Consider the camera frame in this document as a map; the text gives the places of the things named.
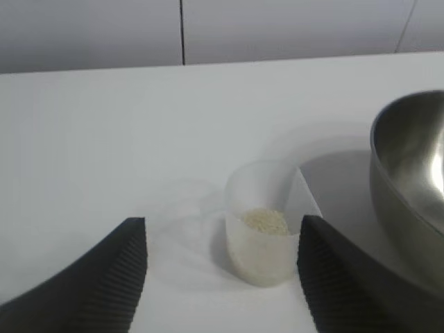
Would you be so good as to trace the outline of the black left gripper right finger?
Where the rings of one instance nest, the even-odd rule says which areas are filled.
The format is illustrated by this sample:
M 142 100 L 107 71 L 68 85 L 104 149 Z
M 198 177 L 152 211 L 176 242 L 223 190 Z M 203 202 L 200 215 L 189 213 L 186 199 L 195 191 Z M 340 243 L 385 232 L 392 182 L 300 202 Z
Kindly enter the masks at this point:
M 302 219 L 297 268 L 318 332 L 443 331 L 443 295 L 403 278 L 319 216 Z

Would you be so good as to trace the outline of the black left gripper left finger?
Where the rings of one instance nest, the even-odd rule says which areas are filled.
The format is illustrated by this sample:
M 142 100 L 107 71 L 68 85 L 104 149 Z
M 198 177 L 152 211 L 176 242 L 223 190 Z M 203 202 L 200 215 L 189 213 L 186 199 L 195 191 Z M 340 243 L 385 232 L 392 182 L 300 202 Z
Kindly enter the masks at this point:
M 2 332 L 128 332 L 148 270 L 146 222 L 128 218 L 75 262 L 1 305 Z

